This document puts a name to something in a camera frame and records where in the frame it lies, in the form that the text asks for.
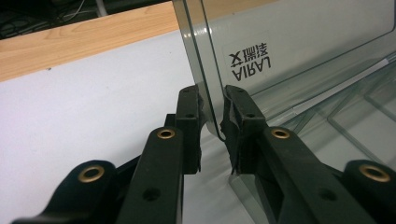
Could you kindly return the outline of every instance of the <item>wooden edge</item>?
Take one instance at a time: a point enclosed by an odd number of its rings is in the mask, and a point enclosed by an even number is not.
[[[0,81],[178,29],[171,2],[0,41]]]

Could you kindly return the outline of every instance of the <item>white surface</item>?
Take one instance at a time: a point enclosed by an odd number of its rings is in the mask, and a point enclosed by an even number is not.
[[[0,223],[40,213],[84,161],[139,155],[192,84],[179,31],[0,83]],[[252,223],[228,185],[224,145],[203,131],[202,148],[184,223]]]

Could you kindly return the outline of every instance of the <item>black mechanical arm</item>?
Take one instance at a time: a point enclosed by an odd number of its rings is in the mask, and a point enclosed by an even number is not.
[[[224,90],[221,130],[232,172],[256,176],[270,223],[395,223],[396,173],[372,161],[339,172],[321,163],[292,131],[268,127],[243,89]],[[201,169],[205,118],[196,86],[180,91],[176,114],[154,130],[140,157],[76,167],[36,217],[14,224],[181,223],[183,176]]]

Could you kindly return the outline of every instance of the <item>lara logo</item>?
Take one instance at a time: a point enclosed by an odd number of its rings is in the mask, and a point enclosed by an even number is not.
[[[237,51],[235,54],[229,54],[231,57],[231,71],[236,80],[240,81],[242,77],[248,78],[254,76],[257,72],[264,69],[264,61],[266,66],[271,68],[270,56],[267,52],[267,44],[260,43]]]

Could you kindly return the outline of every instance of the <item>white tabletop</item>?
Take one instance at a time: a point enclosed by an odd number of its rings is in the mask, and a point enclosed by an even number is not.
[[[120,166],[193,85],[179,31],[0,83],[0,223],[40,213],[84,161]],[[185,176],[184,223],[253,223],[204,128],[202,172]]]

